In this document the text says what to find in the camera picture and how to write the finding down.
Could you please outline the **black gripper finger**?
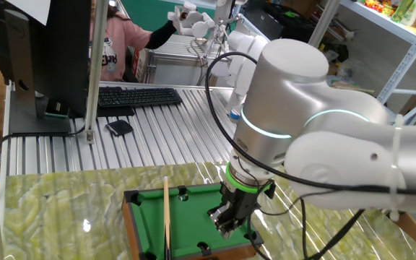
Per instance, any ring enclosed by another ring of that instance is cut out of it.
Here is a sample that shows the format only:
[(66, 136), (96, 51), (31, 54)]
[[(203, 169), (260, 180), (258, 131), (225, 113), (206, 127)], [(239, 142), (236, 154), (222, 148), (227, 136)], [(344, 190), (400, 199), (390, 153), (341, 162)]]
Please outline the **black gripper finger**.
[(242, 225), (244, 225), (246, 219), (244, 218), (231, 218), (223, 217), (221, 219), (221, 235), (224, 239), (228, 239), (232, 234)]
[(230, 224), (232, 222), (230, 202), (210, 209), (207, 214), (219, 231), (230, 231)]

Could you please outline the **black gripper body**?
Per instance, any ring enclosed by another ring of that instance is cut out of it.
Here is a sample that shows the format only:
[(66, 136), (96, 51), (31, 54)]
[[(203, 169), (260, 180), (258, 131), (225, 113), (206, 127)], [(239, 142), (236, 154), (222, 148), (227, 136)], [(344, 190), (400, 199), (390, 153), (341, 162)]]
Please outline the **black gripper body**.
[(257, 192), (248, 193), (223, 181), (220, 189), (222, 200), (219, 224), (223, 226), (241, 226), (247, 217), (257, 208)]

